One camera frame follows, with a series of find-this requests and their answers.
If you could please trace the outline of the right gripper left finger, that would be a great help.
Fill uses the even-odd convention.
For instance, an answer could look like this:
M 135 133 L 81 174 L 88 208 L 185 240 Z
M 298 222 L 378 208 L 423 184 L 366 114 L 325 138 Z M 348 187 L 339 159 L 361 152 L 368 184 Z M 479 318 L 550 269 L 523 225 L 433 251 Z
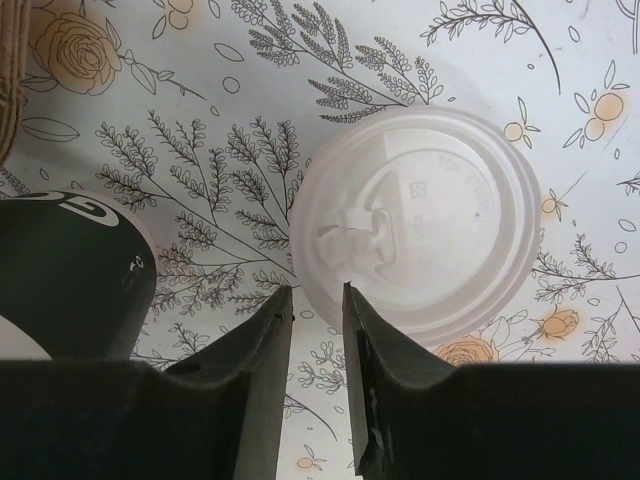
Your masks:
M 282 287 L 159 371 L 140 361 L 1 365 L 5 479 L 272 479 L 292 336 Z

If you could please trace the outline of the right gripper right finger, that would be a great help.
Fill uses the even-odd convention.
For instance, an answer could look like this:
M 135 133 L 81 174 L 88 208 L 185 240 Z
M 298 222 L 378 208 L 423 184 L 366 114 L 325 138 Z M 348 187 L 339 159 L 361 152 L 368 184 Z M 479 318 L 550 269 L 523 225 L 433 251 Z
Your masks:
M 345 285 L 354 469 L 365 479 L 635 479 L 633 364 L 453 366 Z

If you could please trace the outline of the stack of paper cups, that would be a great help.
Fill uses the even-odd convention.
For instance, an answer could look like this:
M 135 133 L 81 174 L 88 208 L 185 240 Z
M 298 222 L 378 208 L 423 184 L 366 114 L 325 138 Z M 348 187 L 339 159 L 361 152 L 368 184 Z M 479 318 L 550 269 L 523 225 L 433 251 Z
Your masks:
M 82 190 L 2 200 L 2 359 L 129 359 L 157 274 L 151 234 L 114 200 Z

